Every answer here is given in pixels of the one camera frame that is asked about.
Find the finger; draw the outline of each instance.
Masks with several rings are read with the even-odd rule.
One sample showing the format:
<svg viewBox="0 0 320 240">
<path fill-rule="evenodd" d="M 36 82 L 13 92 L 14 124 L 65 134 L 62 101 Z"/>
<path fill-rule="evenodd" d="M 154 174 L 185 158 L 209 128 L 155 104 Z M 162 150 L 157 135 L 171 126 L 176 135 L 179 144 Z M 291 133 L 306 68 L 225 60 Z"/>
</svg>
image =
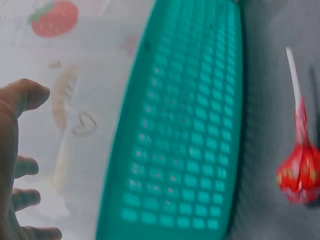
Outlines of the finger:
<svg viewBox="0 0 320 240">
<path fill-rule="evenodd" d="M 36 175 L 39 172 L 39 165 L 36 160 L 31 157 L 18 155 L 15 167 L 15 179 L 25 175 Z"/>
<path fill-rule="evenodd" d="M 0 101 L 8 104 L 16 118 L 23 111 L 40 107 L 47 101 L 49 95 L 49 88 L 25 78 L 0 89 Z"/>
<path fill-rule="evenodd" d="M 62 233 L 56 227 L 38 228 L 38 227 L 32 227 L 32 226 L 23 226 L 22 229 L 30 240 L 62 239 Z"/>
<path fill-rule="evenodd" d="M 11 202 L 16 212 L 27 207 L 35 206 L 40 203 L 40 200 L 41 196 L 37 190 L 22 190 L 19 188 L 12 190 Z"/>
</svg>

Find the lollipop wrapper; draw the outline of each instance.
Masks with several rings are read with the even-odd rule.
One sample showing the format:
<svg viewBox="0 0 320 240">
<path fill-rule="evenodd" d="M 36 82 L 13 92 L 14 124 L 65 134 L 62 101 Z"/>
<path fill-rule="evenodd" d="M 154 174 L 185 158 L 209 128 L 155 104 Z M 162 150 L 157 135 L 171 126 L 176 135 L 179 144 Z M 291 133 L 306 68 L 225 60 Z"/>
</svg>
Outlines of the lollipop wrapper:
<svg viewBox="0 0 320 240">
<path fill-rule="evenodd" d="M 320 154 L 312 145 L 296 144 L 278 168 L 276 182 L 292 203 L 310 203 L 320 194 Z"/>
</svg>

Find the fingernail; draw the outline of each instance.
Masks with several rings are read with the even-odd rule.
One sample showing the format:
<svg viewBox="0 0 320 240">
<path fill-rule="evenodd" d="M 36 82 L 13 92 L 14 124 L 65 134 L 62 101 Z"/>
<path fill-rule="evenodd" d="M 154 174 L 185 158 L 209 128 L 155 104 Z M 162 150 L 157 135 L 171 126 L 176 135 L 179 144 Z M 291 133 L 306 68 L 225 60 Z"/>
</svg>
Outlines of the fingernail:
<svg viewBox="0 0 320 240">
<path fill-rule="evenodd" d="M 41 195 L 38 191 L 34 191 L 32 193 L 32 199 L 35 204 L 39 204 L 41 202 Z"/>
</svg>

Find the hand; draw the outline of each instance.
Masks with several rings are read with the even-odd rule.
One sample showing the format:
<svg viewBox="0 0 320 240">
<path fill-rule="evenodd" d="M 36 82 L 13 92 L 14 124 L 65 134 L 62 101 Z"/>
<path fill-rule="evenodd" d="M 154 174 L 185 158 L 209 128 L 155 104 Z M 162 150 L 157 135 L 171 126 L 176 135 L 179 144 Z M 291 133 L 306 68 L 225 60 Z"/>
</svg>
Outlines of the hand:
<svg viewBox="0 0 320 240">
<path fill-rule="evenodd" d="M 34 175 L 39 166 L 18 156 L 18 117 L 47 101 L 50 90 L 27 79 L 0 88 L 0 240 L 60 240 L 57 228 L 21 227 L 16 211 L 40 202 L 38 191 L 13 189 L 15 178 Z"/>
</svg>

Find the teal plastic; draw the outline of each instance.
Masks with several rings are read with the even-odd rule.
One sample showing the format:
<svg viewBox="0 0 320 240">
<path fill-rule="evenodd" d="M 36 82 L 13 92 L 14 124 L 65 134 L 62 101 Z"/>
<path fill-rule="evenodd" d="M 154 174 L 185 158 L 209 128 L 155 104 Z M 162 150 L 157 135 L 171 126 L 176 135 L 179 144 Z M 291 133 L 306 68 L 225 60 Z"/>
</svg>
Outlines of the teal plastic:
<svg viewBox="0 0 320 240">
<path fill-rule="evenodd" d="M 110 155 L 97 240 L 221 240 L 235 190 L 241 18 L 230 0 L 158 0 Z"/>
</svg>

